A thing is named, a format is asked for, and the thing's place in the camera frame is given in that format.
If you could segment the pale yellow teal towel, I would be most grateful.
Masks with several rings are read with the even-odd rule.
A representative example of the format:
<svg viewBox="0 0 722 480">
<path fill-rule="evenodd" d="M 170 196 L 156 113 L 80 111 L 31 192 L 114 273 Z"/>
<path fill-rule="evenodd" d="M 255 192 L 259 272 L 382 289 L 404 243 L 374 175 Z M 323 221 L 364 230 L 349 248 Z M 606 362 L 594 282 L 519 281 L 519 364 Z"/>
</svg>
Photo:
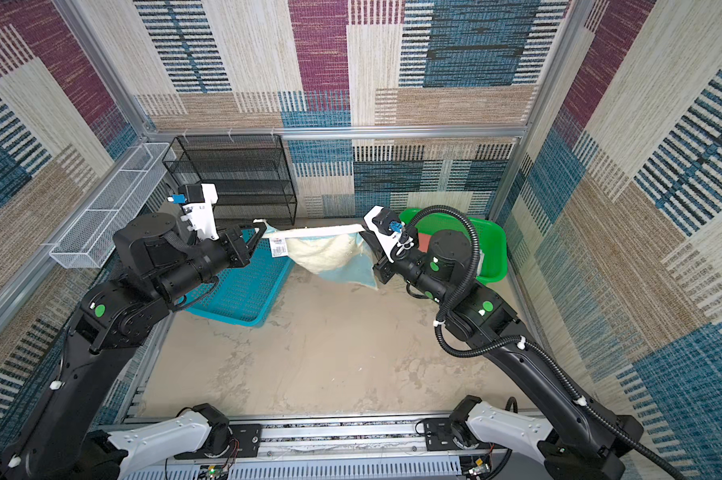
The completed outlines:
<svg viewBox="0 0 722 480">
<path fill-rule="evenodd" d="M 318 277 L 334 283 L 378 288 L 373 266 L 376 257 L 356 224 L 277 230 L 266 224 L 273 258 L 288 257 Z"/>
</svg>

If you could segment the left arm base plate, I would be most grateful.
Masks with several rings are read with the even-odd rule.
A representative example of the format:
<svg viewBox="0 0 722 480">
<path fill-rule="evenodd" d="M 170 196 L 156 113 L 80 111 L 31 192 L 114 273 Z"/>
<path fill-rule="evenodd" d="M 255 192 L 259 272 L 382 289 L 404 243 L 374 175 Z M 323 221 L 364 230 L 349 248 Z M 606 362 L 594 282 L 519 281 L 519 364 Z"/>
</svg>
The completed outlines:
<svg viewBox="0 0 722 480">
<path fill-rule="evenodd" d="M 210 438 L 195 452 L 175 455 L 174 460 L 233 460 L 255 458 L 260 449 L 262 424 L 231 424 L 215 428 Z"/>
</svg>

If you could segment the teal plastic basket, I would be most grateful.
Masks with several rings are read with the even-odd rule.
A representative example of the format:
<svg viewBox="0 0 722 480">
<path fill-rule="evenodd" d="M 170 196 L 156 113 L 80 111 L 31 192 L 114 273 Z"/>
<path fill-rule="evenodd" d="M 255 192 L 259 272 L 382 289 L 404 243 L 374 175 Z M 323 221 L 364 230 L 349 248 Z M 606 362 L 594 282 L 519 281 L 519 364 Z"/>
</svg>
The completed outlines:
<svg viewBox="0 0 722 480">
<path fill-rule="evenodd" d="M 269 240 L 262 238 L 248 266 L 226 269 L 217 275 L 216 287 L 202 285 L 190 292 L 187 301 L 199 301 L 187 311 L 209 320 L 259 328 L 269 317 L 293 266 L 287 256 L 273 257 Z"/>
</svg>

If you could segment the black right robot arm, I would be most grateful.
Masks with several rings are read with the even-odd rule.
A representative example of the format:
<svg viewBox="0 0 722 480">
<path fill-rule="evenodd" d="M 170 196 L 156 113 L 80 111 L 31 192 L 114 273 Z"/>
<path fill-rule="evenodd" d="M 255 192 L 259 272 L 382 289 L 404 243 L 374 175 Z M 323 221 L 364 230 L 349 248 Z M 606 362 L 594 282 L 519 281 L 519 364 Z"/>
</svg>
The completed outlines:
<svg viewBox="0 0 722 480">
<path fill-rule="evenodd" d="M 438 303 L 434 329 L 446 353 L 491 361 L 541 413 L 529 417 L 468 395 L 449 417 L 455 444 L 501 446 L 537 461 L 554 479 L 623 476 L 624 456 L 643 450 L 642 426 L 587 394 L 531 339 L 515 310 L 478 281 L 476 231 L 441 230 L 431 236 L 426 251 L 407 225 L 395 221 L 366 228 L 362 237 L 371 245 L 382 282 L 399 275 Z"/>
</svg>

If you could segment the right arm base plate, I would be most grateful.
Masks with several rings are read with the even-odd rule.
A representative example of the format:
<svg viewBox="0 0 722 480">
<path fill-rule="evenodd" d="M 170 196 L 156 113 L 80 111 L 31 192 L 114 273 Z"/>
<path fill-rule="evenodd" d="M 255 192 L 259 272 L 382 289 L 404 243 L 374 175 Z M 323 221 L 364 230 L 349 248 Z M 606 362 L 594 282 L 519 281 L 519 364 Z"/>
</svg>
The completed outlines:
<svg viewBox="0 0 722 480">
<path fill-rule="evenodd" d="M 415 433 L 425 442 L 428 452 L 454 451 L 468 455 L 504 453 L 506 448 L 495 443 L 479 442 L 471 445 L 455 439 L 447 417 L 426 417 L 414 425 Z"/>
</svg>

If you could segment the red pink towel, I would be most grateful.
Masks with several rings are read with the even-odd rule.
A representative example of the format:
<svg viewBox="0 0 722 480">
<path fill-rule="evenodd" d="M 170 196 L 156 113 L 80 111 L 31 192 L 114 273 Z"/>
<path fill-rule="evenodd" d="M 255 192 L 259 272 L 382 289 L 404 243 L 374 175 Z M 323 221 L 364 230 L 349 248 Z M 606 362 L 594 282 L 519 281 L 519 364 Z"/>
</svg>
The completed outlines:
<svg viewBox="0 0 722 480">
<path fill-rule="evenodd" d="M 421 252 L 427 252 L 432 236 L 422 232 L 417 232 L 417 248 Z"/>
</svg>

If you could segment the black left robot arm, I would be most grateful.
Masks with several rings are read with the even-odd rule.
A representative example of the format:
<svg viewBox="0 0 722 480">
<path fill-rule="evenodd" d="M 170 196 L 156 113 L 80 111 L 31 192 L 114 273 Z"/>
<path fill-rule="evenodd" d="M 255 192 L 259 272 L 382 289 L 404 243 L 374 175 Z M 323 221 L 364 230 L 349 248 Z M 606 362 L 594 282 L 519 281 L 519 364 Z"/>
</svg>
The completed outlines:
<svg viewBox="0 0 722 480">
<path fill-rule="evenodd" d="M 155 213 L 118 230 L 113 241 L 122 270 L 83 296 L 66 335 L 59 385 L 47 388 L 0 452 L 0 479 L 117 478 L 125 451 L 89 430 L 111 386 L 153 326 L 188 307 L 186 294 L 250 263 L 266 229 L 255 221 L 188 245 L 174 216 Z"/>
</svg>

